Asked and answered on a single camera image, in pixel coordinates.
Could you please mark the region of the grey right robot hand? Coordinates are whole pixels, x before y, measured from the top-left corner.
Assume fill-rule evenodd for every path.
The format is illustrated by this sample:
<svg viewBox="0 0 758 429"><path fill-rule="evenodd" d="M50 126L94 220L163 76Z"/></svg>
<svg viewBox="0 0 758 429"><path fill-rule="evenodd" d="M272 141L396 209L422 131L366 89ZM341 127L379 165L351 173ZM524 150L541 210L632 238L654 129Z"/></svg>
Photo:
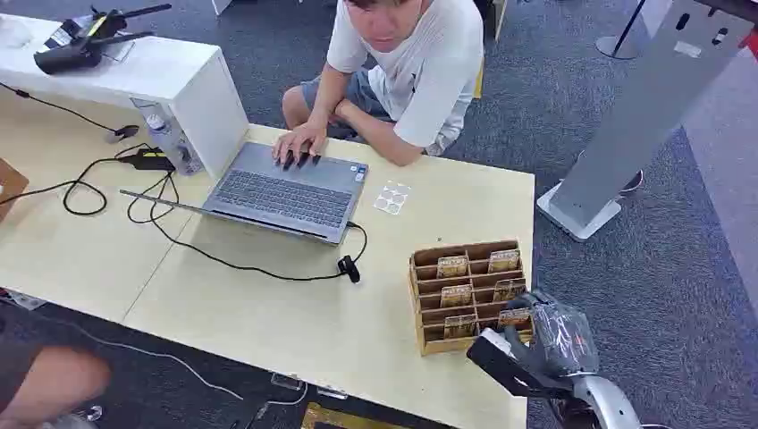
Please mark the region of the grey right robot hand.
<svg viewBox="0 0 758 429"><path fill-rule="evenodd" d="M542 290L516 296L507 309L525 312L532 326L529 346L513 327L503 329L511 356L523 368L551 378L598 373L599 354L585 313Z"/></svg>

